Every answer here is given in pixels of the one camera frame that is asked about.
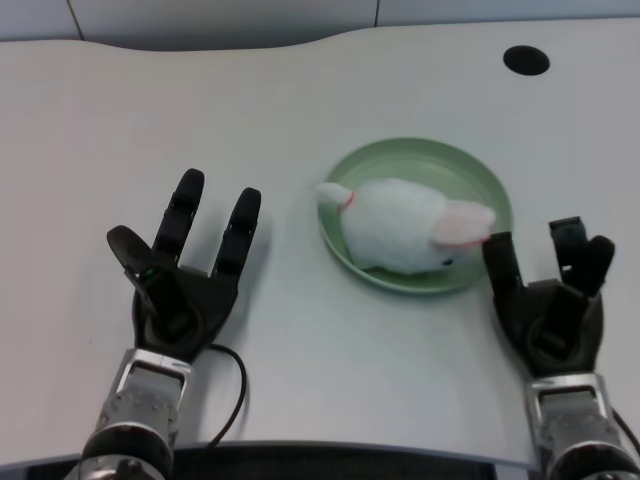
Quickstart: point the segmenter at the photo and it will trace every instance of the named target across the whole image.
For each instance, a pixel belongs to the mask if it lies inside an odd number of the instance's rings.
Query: black cable
[[[78,30],[78,35],[80,36],[80,40],[84,41],[84,35],[82,34],[82,29],[80,28],[80,23],[78,22],[78,18],[76,17],[76,12],[73,10],[73,5],[71,5],[71,0],[67,0],[67,5],[69,6],[69,12],[71,12],[73,23],[76,24],[76,29]]]
[[[220,430],[218,435],[216,435],[213,438],[213,440],[211,440],[207,445],[205,445],[204,450],[211,450],[214,447],[216,447],[218,443],[220,443],[220,440],[222,440],[222,437],[224,437],[225,434],[229,431],[229,429],[231,428],[231,425],[233,425],[233,422],[235,422],[236,417],[238,416],[238,413],[240,413],[240,408],[244,403],[244,397],[247,393],[247,369],[245,368],[244,362],[240,358],[240,355],[238,355],[236,352],[234,352],[230,348],[225,347],[223,345],[209,345],[208,349],[214,350],[217,352],[226,353],[236,361],[236,363],[238,364],[238,368],[240,368],[240,395],[238,396],[238,401],[236,402],[236,406],[233,409],[233,412],[231,413],[229,420],[227,420],[227,423],[225,423],[224,427],[222,427],[222,430]]]
[[[627,422],[622,419],[615,408],[613,409],[613,419],[620,425],[620,428],[631,442],[631,445],[633,445],[633,448],[635,448],[638,455],[640,455],[640,442],[638,442],[638,439],[631,431],[631,428],[629,428],[629,425],[627,425]]]
[[[380,0],[378,0],[378,2],[376,3],[376,18],[373,21],[373,26],[377,27],[378,26],[378,14],[380,13]]]

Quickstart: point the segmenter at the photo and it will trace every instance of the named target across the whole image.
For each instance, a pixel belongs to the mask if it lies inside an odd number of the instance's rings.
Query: pink rabbit ear
[[[491,234],[496,214],[479,203],[449,202],[431,231],[431,240],[449,247],[479,245]]]

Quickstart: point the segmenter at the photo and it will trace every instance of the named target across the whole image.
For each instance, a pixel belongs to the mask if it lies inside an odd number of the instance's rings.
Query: white stuffed rabbit
[[[449,200],[397,178],[370,180],[354,191],[337,183],[316,189],[321,203],[337,205],[344,240],[360,269],[409,275],[454,266],[489,237],[496,219],[479,203]]]

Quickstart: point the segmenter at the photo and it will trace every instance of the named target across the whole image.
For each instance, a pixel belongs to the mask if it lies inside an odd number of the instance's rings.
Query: white table surface
[[[503,52],[544,50],[539,77]],[[328,442],[534,464],[523,378],[487,282],[410,297],[361,282],[318,232],[311,187],[349,151],[420,136],[502,179],[526,281],[556,275],[547,222],[615,239],[599,370],[640,430],[640,19],[380,28],[273,50],[150,53],[0,45],[0,464],[79,452],[132,344],[115,225],[153,240],[189,167],[207,176],[183,263],[210,268],[242,188],[263,193],[221,343],[250,374],[226,441]],[[179,437],[213,437],[236,400],[206,353]]]

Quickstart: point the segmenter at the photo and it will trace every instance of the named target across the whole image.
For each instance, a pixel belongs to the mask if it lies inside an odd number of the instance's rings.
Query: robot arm
[[[167,480],[191,365],[224,325],[251,246],[260,193],[246,189],[231,215],[210,276],[177,263],[204,175],[189,170],[173,194],[153,247],[127,227],[107,235],[135,286],[135,348],[122,360],[80,463],[68,480]],[[578,218],[551,223],[562,281],[523,285],[510,233],[483,254],[506,337],[533,380],[526,389],[533,439],[548,480],[640,480],[622,446],[602,377],[594,373],[603,331],[600,287],[614,246],[588,241]]]
[[[136,289],[135,348],[125,352],[69,480],[167,480],[171,475],[193,383],[191,365],[212,344],[235,303],[261,203],[257,190],[242,193],[211,275],[178,268],[203,187],[202,172],[185,173],[151,248],[127,227],[107,234]]]
[[[600,287],[613,259],[605,237],[587,240],[579,218],[552,222],[562,281],[523,285],[510,233],[483,254],[498,320],[534,379],[526,388],[533,440],[549,480],[625,480],[640,469],[621,443],[603,378]]]

